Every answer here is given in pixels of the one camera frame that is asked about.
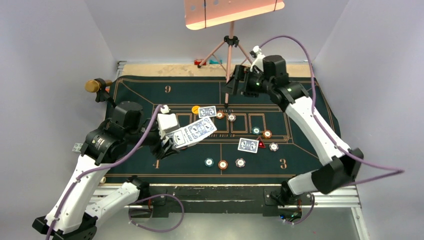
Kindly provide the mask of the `orange poker chip stack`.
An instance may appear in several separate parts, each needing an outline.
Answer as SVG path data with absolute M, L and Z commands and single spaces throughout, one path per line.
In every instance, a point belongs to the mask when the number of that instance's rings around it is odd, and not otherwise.
M 220 160 L 217 165 L 220 170 L 226 170 L 229 166 L 226 160 Z

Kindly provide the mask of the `blue playing card deck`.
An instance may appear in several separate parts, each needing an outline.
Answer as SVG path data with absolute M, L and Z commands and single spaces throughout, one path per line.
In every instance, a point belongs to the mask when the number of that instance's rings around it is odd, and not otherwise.
M 176 149 L 191 147 L 201 142 L 217 130 L 209 117 L 201 118 L 187 126 L 181 127 L 166 136 L 172 140 Z

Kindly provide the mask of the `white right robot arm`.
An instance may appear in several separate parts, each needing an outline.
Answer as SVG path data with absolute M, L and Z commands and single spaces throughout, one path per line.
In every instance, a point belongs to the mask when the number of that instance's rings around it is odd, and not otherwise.
M 292 81 L 286 61 L 280 55 L 264 57 L 259 65 L 236 65 L 224 92 L 258 97 L 267 94 L 306 136 L 321 162 L 321 168 L 282 182 L 280 197 L 288 204 L 309 192 L 329 194 L 351 185 L 358 175 L 364 155 L 349 147 L 323 120 L 315 102 L 302 84 Z

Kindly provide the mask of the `white blue chip stack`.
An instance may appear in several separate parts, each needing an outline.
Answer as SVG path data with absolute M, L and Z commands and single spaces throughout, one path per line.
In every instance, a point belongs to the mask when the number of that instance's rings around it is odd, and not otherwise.
M 245 161 L 243 158 L 238 158 L 238 159 L 235 161 L 235 165 L 236 165 L 238 168 L 244 168 L 244 167 L 246 166 L 246 161 Z

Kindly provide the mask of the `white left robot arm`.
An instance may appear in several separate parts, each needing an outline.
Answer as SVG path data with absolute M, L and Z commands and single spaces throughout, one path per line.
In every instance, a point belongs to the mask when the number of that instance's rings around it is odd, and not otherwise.
M 158 159 L 176 154 L 168 134 L 179 126 L 167 105 L 158 105 L 148 119 L 143 119 L 143 107 L 136 102 L 115 105 L 111 116 L 87 134 L 63 193 L 47 215 L 33 221 L 33 229 L 48 240 L 91 240 L 124 206 L 152 200 L 150 184 L 132 175 L 117 190 L 90 203 L 105 174 L 126 162 L 139 147 L 149 147 Z

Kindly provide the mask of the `blue playing card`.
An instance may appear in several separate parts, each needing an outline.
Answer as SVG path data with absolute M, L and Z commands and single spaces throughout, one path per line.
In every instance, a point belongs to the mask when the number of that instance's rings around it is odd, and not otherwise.
M 259 143 L 259 140 L 240 138 L 237 145 L 237 150 L 256 154 L 259 149 Z
M 204 106 L 198 109 L 198 117 L 201 118 L 210 118 L 217 116 L 216 106 Z

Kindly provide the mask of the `green blue poker chip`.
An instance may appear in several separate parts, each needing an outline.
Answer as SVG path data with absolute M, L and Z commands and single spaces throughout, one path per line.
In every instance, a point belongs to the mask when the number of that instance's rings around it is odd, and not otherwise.
M 214 165 L 214 160 L 212 158 L 206 158 L 204 160 L 204 164 L 206 167 L 212 167 Z
M 254 134 L 254 135 L 260 135 L 260 134 L 261 134 L 261 129 L 260 129 L 259 127 L 255 126 L 255 127 L 253 127 L 253 128 L 251 129 L 251 132 L 252 132 L 252 134 Z

